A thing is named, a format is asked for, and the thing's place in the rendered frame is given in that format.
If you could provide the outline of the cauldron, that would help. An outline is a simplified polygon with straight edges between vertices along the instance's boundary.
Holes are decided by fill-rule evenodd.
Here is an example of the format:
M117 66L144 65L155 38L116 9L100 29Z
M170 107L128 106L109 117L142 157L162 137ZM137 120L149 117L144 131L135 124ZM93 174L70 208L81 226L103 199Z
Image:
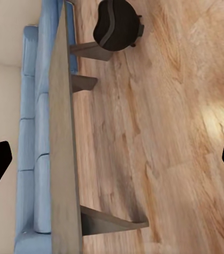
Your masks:
M102 0L98 5L98 21L93 31L96 43L108 51L120 51L142 37L144 25L126 0Z

